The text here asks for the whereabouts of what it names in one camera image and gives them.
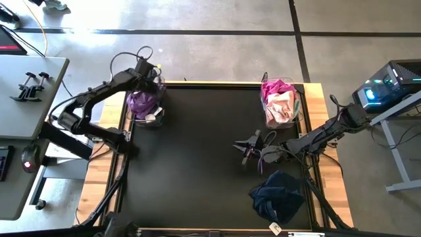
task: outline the pink fabric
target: pink fabric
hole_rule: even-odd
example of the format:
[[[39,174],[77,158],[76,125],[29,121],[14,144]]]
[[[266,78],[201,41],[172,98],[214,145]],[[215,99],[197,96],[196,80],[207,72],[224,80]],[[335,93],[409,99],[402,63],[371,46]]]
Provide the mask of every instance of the pink fabric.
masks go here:
[[[289,122],[294,116],[294,94],[292,91],[268,96],[266,125],[276,128],[279,123]]]
[[[282,94],[283,92],[295,92],[295,88],[291,84],[286,84],[285,82],[282,82],[282,80],[279,79],[274,82],[263,82],[261,92],[264,102],[268,103],[268,95],[272,95],[274,93]]]

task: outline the sticker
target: sticker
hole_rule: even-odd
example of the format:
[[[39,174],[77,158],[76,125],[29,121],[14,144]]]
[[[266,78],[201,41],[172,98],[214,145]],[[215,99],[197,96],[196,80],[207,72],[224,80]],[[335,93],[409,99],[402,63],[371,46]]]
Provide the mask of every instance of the sticker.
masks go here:
[[[282,228],[278,225],[278,224],[276,224],[276,223],[272,223],[272,224],[270,224],[270,226],[269,226],[269,229],[277,236],[281,231],[282,231]]]

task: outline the dark blue cloth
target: dark blue cloth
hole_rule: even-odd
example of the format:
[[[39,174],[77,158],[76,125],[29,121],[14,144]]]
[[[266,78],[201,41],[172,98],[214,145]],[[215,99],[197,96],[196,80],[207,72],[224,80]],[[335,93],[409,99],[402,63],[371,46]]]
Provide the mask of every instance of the dark blue cloth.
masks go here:
[[[250,191],[253,209],[259,216],[278,224],[288,223],[304,202],[300,182],[289,174],[276,171],[259,187]]]

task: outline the concrete floor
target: concrete floor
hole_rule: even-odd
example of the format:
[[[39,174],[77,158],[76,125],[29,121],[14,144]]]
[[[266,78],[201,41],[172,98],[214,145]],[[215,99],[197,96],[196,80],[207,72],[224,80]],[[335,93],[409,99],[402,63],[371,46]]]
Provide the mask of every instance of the concrete floor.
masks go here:
[[[136,51],[142,45],[154,48],[151,62],[162,65],[167,80],[257,81],[267,71],[273,77],[303,81],[294,36],[104,35],[90,31],[293,31],[288,0],[63,2],[70,7],[63,13],[32,8],[44,27],[75,32],[48,34],[48,56],[70,59],[64,81],[74,93],[108,80],[112,56]],[[37,28],[20,1],[2,3],[21,16],[23,27]],[[295,6],[301,31],[421,32],[419,0],[295,0]],[[43,49],[41,34],[20,35]],[[389,60],[421,58],[420,43],[421,38],[303,37],[310,80],[322,83],[331,116],[334,106],[329,94],[342,104],[350,102],[351,93]],[[114,71],[134,66],[134,62],[132,57],[121,56]],[[67,97],[61,88],[54,104]],[[99,120],[100,114],[101,105],[94,110],[93,119]],[[376,135],[379,142],[384,142],[382,132]],[[385,185],[401,181],[391,152],[376,146],[368,132],[361,132],[340,140],[338,153],[355,226],[366,231],[421,236],[421,189],[385,192]],[[47,201],[66,205],[54,205],[51,211],[33,211],[27,206],[18,221],[1,221],[0,232],[71,226],[82,184],[54,180],[46,186],[43,197]],[[60,199],[53,198],[57,192],[62,193]]]

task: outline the red object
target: red object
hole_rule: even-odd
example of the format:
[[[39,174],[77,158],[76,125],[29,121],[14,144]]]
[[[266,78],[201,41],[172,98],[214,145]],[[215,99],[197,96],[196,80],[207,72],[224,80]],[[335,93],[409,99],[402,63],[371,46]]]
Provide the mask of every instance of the red object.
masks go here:
[[[0,49],[19,49],[16,45],[0,45]]]

